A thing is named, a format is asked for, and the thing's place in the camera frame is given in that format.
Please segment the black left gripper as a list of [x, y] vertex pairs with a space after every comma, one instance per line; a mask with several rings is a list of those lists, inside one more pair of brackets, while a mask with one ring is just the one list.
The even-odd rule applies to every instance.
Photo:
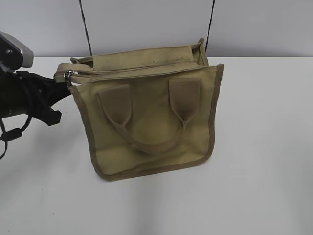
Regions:
[[0, 71], [2, 118], [27, 114], [48, 126], [58, 124], [62, 113], [48, 107], [70, 95], [65, 82], [57, 83], [53, 79], [25, 71]]

